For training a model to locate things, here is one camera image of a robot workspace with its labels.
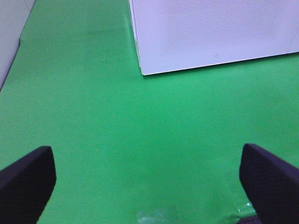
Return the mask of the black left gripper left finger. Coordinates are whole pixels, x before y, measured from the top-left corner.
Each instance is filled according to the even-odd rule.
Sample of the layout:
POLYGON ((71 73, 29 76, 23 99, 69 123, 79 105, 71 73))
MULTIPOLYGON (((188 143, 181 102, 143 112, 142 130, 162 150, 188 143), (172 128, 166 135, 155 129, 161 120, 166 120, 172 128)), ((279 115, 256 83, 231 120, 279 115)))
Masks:
POLYGON ((0 171, 0 222, 36 224, 56 185, 54 155, 41 146, 0 171))

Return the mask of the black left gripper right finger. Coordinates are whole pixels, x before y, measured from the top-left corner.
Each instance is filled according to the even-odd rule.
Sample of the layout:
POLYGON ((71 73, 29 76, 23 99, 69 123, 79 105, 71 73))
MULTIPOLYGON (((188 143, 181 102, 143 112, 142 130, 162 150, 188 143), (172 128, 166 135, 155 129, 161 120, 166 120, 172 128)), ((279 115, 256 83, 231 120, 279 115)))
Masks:
POLYGON ((299 169, 251 143, 242 149, 241 185, 263 224, 299 222, 299 169))

